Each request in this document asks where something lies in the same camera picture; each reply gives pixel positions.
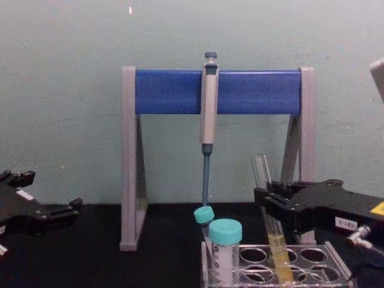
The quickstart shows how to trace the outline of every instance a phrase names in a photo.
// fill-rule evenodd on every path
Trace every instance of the yellow liquid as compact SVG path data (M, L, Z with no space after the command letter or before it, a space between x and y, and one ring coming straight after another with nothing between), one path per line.
M293 283L292 270L289 267L289 256L286 248L284 235L268 234L272 256L274 258L276 273L280 284Z

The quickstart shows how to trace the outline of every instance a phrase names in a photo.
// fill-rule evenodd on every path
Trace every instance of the teal cap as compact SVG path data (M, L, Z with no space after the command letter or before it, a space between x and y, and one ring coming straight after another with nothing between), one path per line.
M242 239L242 226L233 219L219 219L209 225L209 239L220 245L233 245Z
M194 218L198 224L204 224L215 218L214 211L210 206L202 206L193 212Z

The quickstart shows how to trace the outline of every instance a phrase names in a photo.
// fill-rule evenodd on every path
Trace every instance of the clear test tube rack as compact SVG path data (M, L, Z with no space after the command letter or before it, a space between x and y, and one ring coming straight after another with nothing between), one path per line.
M141 115L199 114L201 70L137 70L121 79L121 251L136 251L146 209ZM315 180L314 69L220 71L218 114L290 115L281 182ZM314 242L313 233L300 243Z
M239 282L221 283L211 275L211 258L202 242L201 288L352 288L351 273L333 246L287 245L290 267L295 283L283 286L278 283L271 249L268 245L240 245Z

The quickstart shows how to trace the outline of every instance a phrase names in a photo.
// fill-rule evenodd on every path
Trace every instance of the yellow label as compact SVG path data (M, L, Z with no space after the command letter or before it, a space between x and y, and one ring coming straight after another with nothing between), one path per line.
M375 208L371 210L371 213L379 214L384 216L384 202L378 204Z

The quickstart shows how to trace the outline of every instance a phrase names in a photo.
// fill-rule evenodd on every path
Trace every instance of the laboratory bench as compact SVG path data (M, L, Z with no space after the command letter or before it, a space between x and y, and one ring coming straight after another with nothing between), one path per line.
M75 226L40 238L12 235L1 239L11 253L0 259L0 288L198 288L202 235L193 211L199 206L150 205L136 252L119 251L119 205L85 205ZM216 203L212 207L217 218L242 223L242 243L268 242L255 204ZM287 243L294 244L286 234ZM351 270L361 261L376 261L365 251L346 248L340 235L319 231L317 239L330 241ZM377 269L365 268L359 277L359 287L384 287L384 273Z

